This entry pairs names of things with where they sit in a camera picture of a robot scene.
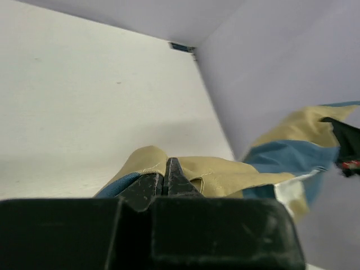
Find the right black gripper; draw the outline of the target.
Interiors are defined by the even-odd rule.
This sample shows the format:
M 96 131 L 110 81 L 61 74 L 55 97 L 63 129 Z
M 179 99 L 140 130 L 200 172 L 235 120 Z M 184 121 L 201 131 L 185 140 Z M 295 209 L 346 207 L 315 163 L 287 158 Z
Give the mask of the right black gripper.
M 359 128 L 329 117 L 322 118 L 321 122 L 331 123 L 333 127 L 332 132 L 340 145 L 335 164 L 343 176 L 359 176 Z

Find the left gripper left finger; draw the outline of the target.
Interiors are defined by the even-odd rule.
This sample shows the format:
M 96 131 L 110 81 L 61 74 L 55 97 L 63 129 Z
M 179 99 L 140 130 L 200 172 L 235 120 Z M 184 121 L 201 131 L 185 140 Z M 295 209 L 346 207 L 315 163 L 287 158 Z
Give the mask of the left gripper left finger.
M 118 194 L 118 198 L 136 212 L 147 210 L 157 195 L 162 194 L 164 177 L 158 173 L 140 176 L 129 187 Z

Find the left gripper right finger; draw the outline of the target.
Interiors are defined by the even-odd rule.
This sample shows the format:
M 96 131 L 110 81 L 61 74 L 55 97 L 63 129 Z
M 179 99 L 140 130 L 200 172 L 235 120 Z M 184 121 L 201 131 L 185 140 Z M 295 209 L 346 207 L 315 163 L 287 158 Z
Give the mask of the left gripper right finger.
M 202 197 L 197 188 L 185 177 L 180 162 L 171 157 L 166 163 L 164 196 Z

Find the checkered blue beige pillowcase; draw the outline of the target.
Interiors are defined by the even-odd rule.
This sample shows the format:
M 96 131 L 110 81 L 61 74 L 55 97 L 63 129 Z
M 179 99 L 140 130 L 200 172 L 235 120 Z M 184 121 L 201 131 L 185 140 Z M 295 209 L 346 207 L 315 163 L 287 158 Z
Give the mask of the checkered blue beige pillowcase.
M 294 219 L 310 210 L 323 176 L 340 157 L 335 121 L 359 109 L 359 102 L 307 106 L 259 137 L 241 161 L 180 157 L 185 177 L 206 197 L 274 198 Z

